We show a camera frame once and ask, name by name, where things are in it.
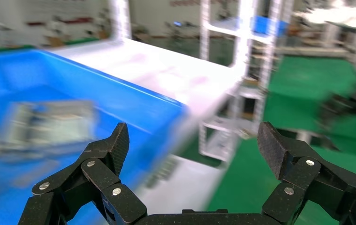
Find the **blue plastic bin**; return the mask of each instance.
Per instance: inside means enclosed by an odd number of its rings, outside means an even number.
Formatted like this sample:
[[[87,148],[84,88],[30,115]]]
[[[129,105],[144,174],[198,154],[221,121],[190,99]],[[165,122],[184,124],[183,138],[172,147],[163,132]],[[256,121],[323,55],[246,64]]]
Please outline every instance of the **blue plastic bin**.
[[[0,132],[10,103],[86,99],[98,111],[98,139],[108,137],[116,124],[128,124],[130,149],[120,174],[134,188],[155,160],[166,153],[168,132],[184,114],[181,103],[132,83],[104,74],[57,55],[37,50],[0,54]],[[48,174],[73,163],[79,154],[58,158],[60,165]],[[0,224],[15,225],[31,187],[18,189],[10,183],[41,162],[7,165],[0,162]],[[69,224],[93,224],[100,217],[96,208],[85,205]]]
[[[263,17],[263,16],[259,16],[259,15],[257,15],[255,17],[254,32],[260,33],[260,34],[268,34],[267,33],[268,26],[269,26],[269,18]],[[281,35],[284,34],[284,31],[285,31],[287,26],[288,26],[288,23],[286,23],[284,21],[280,21],[279,30],[278,30],[278,36],[281,36]]]

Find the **black machine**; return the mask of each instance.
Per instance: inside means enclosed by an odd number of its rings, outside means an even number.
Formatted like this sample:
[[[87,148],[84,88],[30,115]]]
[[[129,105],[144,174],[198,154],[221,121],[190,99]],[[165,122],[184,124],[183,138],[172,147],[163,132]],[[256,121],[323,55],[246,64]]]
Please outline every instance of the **black machine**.
[[[307,201],[322,206],[340,225],[356,225],[356,174],[325,161],[305,142],[280,135],[268,122],[259,127],[258,146],[281,180],[262,213],[147,215],[146,206],[118,178],[129,148],[127,125],[119,123],[109,138],[90,143],[76,162],[33,187],[19,225],[64,225],[89,202],[111,225],[291,225]]]
[[[320,125],[328,131],[335,119],[349,114],[356,115],[356,92],[349,97],[334,94],[321,106]]]

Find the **metal bolt head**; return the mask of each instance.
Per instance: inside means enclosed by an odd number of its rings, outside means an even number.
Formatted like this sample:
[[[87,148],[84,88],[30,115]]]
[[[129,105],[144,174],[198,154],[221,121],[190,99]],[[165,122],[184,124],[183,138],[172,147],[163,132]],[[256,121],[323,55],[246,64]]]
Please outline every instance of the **metal bolt head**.
[[[113,190],[113,195],[119,195],[121,193],[121,189],[116,188]]]
[[[312,160],[307,160],[307,161],[306,161],[306,164],[308,164],[308,165],[314,165],[314,162],[313,162]]]
[[[45,190],[48,187],[49,187],[49,182],[45,182],[45,183],[41,184],[39,188],[40,188],[40,190]]]
[[[90,161],[90,162],[87,163],[87,167],[91,167],[93,165],[95,165],[95,161]]]
[[[286,188],[284,189],[284,192],[285,192],[286,194],[289,194],[289,195],[293,195],[293,194],[294,194],[294,190],[293,190],[292,188],[290,188],[290,187],[286,187]]]

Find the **metal frame shelf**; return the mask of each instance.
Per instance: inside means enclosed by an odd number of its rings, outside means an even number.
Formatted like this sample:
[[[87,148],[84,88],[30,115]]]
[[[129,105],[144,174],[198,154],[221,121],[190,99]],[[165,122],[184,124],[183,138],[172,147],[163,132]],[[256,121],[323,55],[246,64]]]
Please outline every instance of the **metal frame shelf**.
[[[229,161],[235,153],[239,136],[247,137],[258,132],[258,126],[263,118],[265,100],[270,74],[273,70],[273,62],[279,57],[275,56],[275,45],[277,42],[278,24],[282,0],[272,0],[269,10],[268,35],[253,32],[257,0],[241,0],[239,2],[238,16],[222,22],[210,22],[210,0],[201,0],[201,43],[200,58],[208,60],[209,32],[216,31],[236,36],[234,62],[231,69],[237,76],[237,85],[232,90],[232,99],[229,103],[229,118],[212,116],[200,123],[199,152],[202,155]],[[285,3],[283,20],[289,22],[293,0]],[[250,56],[253,40],[265,44],[263,55]],[[260,78],[258,87],[245,87],[242,82],[248,78],[249,61],[251,58],[264,60],[260,67]],[[244,99],[255,99],[255,110],[253,120],[239,118],[244,108]],[[214,133],[207,140],[207,128],[214,129]]]

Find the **blue bin rim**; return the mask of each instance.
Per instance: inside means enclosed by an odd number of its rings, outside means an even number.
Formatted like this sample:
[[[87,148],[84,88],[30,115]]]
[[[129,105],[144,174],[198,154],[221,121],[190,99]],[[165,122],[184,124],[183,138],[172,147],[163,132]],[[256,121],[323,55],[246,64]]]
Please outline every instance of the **blue bin rim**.
[[[169,102],[169,103],[171,103],[171,104],[173,104],[175,106],[181,107],[183,112],[185,112],[187,110],[187,106],[185,104],[183,104],[183,103],[181,103],[181,102],[179,102],[179,101],[177,101],[177,100],[175,100],[173,98],[167,97],[165,95],[159,94],[159,93],[157,93],[155,91],[149,90],[149,89],[144,88],[142,86],[139,86],[137,84],[131,83],[129,81],[123,80],[121,78],[115,77],[113,75],[107,74],[107,73],[102,72],[100,70],[94,69],[92,67],[86,66],[84,64],[75,62],[73,60],[64,58],[62,56],[59,56],[57,54],[54,54],[52,52],[48,52],[48,51],[45,51],[45,50],[29,49],[29,50],[15,50],[15,51],[12,51],[12,52],[0,52],[0,59],[19,56],[19,55],[25,55],[25,54],[38,54],[38,55],[43,55],[43,56],[47,56],[47,57],[57,58],[57,59],[62,60],[64,62],[66,62],[66,63],[73,64],[76,67],[79,67],[79,68],[82,68],[82,69],[85,69],[85,70],[89,70],[90,72],[95,73],[96,75],[100,75],[100,76],[106,77],[107,79],[110,79],[110,80],[113,80],[115,82],[118,82],[118,83],[120,83],[122,85],[129,86],[129,87],[131,87],[133,89],[136,89],[136,90],[138,90],[138,91],[140,91],[140,92],[142,92],[144,94],[153,96],[153,97],[158,98],[158,99],[163,100],[163,101],[167,101],[167,102]]]

